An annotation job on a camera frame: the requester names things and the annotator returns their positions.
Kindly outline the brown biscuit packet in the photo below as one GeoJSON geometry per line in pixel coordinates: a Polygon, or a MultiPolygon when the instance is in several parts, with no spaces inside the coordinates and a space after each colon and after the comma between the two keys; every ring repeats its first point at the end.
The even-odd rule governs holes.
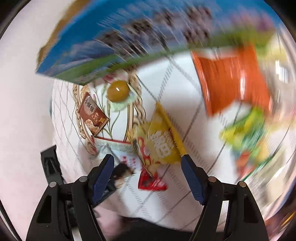
{"type": "Polygon", "coordinates": [[[93,136],[96,136],[108,122],[108,117],[88,92],[84,94],[78,113],[93,136]]]}

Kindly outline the green yellow snack bag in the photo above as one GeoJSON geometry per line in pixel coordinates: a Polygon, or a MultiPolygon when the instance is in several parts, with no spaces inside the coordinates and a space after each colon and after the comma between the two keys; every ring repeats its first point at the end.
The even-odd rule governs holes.
{"type": "Polygon", "coordinates": [[[269,156],[264,112],[253,107],[248,115],[227,126],[220,138],[231,147],[239,180],[252,173],[269,156]]]}

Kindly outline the red white snack packet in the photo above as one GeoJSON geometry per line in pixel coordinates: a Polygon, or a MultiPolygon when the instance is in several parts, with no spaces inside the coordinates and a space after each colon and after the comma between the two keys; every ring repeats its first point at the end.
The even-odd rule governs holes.
{"type": "Polygon", "coordinates": [[[114,164],[120,166],[113,172],[113,176],[116,178],[122,179],[126,175],[131,176],[134,173],[139,172],[139,190],[167,190],[168,187],[166,183],[161,180],[158,174],[151,176],[142,166],[141,160],[131,144],[104,138],[95,138],[94,142],[100,159],[107,154],[111,154],[114,157],[114,164]]]}

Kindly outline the white quilted blanket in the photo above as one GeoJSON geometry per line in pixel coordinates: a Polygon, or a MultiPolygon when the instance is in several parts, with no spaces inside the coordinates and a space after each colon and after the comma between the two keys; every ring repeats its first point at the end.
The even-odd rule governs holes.
{"type": "Polygon", "coordinates": [[[279,97],[249,159],[222,132],[252,108],[232,102],[209,117],[190,53],[120,71],[135,100],[116,109],[107,99],[109,83],[99,78],[87,85],[55,80],[52,92],[53,139],[63,179],[73,182],[111,154],[128,172],[102,207],[126,217],[191,231],[202,212],[190,193],[178,162],[165,163],[177,141],[197,166],[220,181],[244,181],[264,219],[286,201],[295,183],[295,52],[276,47],[258,62],[271,95],[279,97]]]}

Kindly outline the yellow chips packet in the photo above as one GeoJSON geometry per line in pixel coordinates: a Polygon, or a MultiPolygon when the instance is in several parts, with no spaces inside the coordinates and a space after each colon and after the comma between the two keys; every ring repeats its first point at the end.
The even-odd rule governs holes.
{"type": "Polygon", "coordinates": [[[161,165],[180,163],[187,153],[181,137],[159,102],[156,102],[151,121],[134,126],[127,135],[151,176],[161,165]]]}

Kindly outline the cardboard milk box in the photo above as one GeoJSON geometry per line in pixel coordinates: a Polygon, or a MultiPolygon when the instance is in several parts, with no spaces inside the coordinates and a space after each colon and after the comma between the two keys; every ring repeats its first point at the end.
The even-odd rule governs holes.
{"type": "Polygon", "coordinates": [[[196,47],[263,47],[277,19],[264,1],[74,1],[40,49],[36,72],[87,84],[196,47]]]}

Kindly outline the orange snack bag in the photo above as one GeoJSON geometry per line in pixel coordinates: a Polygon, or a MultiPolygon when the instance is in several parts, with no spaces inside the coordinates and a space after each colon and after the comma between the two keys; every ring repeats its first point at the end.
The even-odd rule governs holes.
{"type": "Polygon", "coordinates": [[[192,51],[191,55],[208,116],[214,116],[234,101],[271,113],[273,100],[253,45],[227,49],[224,55],[214,59],[198,51],[192,51]]]}

